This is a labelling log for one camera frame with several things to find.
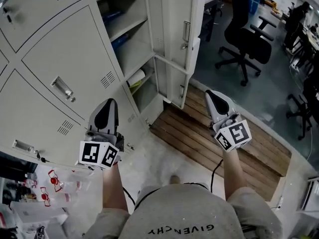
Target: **red and white packaging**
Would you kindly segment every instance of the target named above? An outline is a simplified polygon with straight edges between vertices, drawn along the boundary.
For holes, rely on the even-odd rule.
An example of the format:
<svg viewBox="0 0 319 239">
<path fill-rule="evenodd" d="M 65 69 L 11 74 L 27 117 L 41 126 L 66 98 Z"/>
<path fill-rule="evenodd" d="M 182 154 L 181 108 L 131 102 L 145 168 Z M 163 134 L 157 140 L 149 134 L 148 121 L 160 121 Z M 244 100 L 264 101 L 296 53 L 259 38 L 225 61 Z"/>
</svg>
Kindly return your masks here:
<svg viewBox="0 0 319 239">
<path fill-rule="evenodd" d="M 70 207 L 77 203 L 77 193 L 52 193 L 46 190 L 46 187 L 41 187 L 41 198 L 44 200 L 44 206 L 46 207 Z"/>
<path fill-rule="evenodd" d="M 46 185 L 48 192 L 71 194 L 80 190 L 86 191 L 90 184 L 86 178 L 67 170 L 51 170 L 48 172 L 48 176 L 48 185 Z"/>
</svg>

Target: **wooden floor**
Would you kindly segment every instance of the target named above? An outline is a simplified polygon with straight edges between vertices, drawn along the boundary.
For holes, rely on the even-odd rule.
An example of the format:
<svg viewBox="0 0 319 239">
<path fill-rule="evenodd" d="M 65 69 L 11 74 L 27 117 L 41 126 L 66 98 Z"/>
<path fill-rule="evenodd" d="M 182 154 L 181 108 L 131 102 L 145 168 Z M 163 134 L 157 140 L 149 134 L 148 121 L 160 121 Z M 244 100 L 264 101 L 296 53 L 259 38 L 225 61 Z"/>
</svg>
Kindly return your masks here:
<svg viewBox="0 0 319 239">
<path fill-rule="evenodd" d="M 188 87 L 184 109 L 168 106 L 151 126 L 151 132 L 189 158 L 213 171 L 222 159 L 222 150 L 209 133 L 210 124 L 204 92 Z M 252 140 L 238 149 L 249 187 L 270 201 L 285 176 L 291 153 L 278 141 L 247 120 Z M 223 177 L 223 165 L 216 174 Z"/>
</svg>

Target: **gray t-shirt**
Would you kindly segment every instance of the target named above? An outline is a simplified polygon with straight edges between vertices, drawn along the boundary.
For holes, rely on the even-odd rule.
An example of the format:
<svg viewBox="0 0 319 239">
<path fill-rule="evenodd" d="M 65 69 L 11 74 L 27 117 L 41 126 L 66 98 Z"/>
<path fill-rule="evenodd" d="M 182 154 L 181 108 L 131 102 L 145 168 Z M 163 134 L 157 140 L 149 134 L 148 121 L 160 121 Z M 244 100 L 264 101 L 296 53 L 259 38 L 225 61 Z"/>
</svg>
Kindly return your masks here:
<svg viewBox="0 0 319 239">
<path fill-rule="evenodd" d="M 252 189 L 240 188 L 228 201 L 199 185 L 174 184 L 158 189 L 132 215 L 103 209 L 85 239 L 244 239 L 280 238 L 281 223 Z"/>
</svg>

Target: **black office chair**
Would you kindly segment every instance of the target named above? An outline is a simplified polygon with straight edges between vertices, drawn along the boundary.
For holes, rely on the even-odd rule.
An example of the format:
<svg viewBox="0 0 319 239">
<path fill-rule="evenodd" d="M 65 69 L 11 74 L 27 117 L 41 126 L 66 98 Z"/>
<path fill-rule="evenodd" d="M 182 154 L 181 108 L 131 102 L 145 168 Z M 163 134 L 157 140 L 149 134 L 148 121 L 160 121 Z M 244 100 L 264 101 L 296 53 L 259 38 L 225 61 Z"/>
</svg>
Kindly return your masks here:
<svg viewBox="0 0 319 239">
<path fill-rule="evenodd" d="M 292 112 L 287 112 L 286 113 L 286 117 L 289 119 L 290 117 L 297 117 L 297 116 L 301 116 L 302 120 L 303 120 L 303 135 L 299 135 L 298 136 L 298 140 L 301 140 L 305 137 L 306 135 L 306 129 L 307 131 L 309 131 L 312 128 L 312 124 L 310 122 L 310 117 L 312 116 L 310 108 L 308 107 L 308 104 L 305 100 L 303 100 L 303 98 L 299 95 L 300 100 L 302 101 L 301 103 L 297 100 L 297 98 L 290 94 L 288 96 L 288 99 L 293 99 L 298 107 L 298 111 L 296 113 L 292 113 Z"/>
<path fill-rule="evenodd" d="M 298 111 L 296 113 L 287 112 L 286 117 L 297 117 L 301 116 L 303 120 L 303 134 L 298 136 L 298 140 L 301 140 L 306 135 L 306 130 L 309 131 L 312 128 L 312 124 L 310 122 L 310 117 L 312 116 L 316 123 L 319 123 L 319 101 L 316 98 L 317 92 L 319 91 L 318 84 L 318 72 L 314 71 L 309 75 L 307 79 L 304 81 L 304 91 L 303 95 L 307 101 L 299 95 L 301 99 L 301 103 L 295 98 L 294 95 L 290 94 L 288 99 L 293 99 L 298 107 Z"/>
<path fill-rule="evenodd" d="M 255 32 L 251 32 L 248 29 L 242 28 L 248 22 L 248 0 L 232 0 L 233 3 L 233 19 L 229 26 L 225 30 L 225 38 L 227 42 L 234 45 L 239 49 L 239 54 L 226 48 L 220 47 L 219 52 L 224 50 L 232 55 L 234 58 L 229 60 L 223 60 L 215 64 L 216 68 L 220 68 L 222 65 L 228 65 L 238 63 L 241 65 L 244 74 L 244 81 L 241 81 L 242 86 L 246 86 L 248 83 L 246 65 L 255 69 L 256 76 L 259 76 L 261 70 L 245 58 L 246 54 L 249 55 L 250 59 L 256 59 L 262 64 L 266 64 L 269 61 L 271 55 L 271 45 L 264 38 L 273 41 L 274 38 L 263 31 L 264 27 L 269 24 L 276 27 L 275 24 L 271 23 L 267 19 L 259 16 L 263 21 L 259 27 L 250 25 L 250 28 Z"/>
</svg>

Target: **paper roll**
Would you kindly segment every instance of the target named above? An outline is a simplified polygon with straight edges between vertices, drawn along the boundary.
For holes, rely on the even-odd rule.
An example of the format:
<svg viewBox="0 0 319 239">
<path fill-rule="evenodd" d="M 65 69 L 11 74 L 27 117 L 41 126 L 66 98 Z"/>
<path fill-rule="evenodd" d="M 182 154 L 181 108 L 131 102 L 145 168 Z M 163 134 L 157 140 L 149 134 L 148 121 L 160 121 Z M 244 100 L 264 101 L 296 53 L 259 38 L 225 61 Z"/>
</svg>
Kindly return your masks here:
<svg viewBox="0 0 319 239">
<path fill-rule="evenodd" d="M 145 77 L 145 73 L 143 72 L 142 69 L 139 69 L 135 74 L 133 74 L 129 79 L 128 79 L 128 85 L 129 87 L 134 85 L 136 82 L 140 81 Z"/>
</svg>

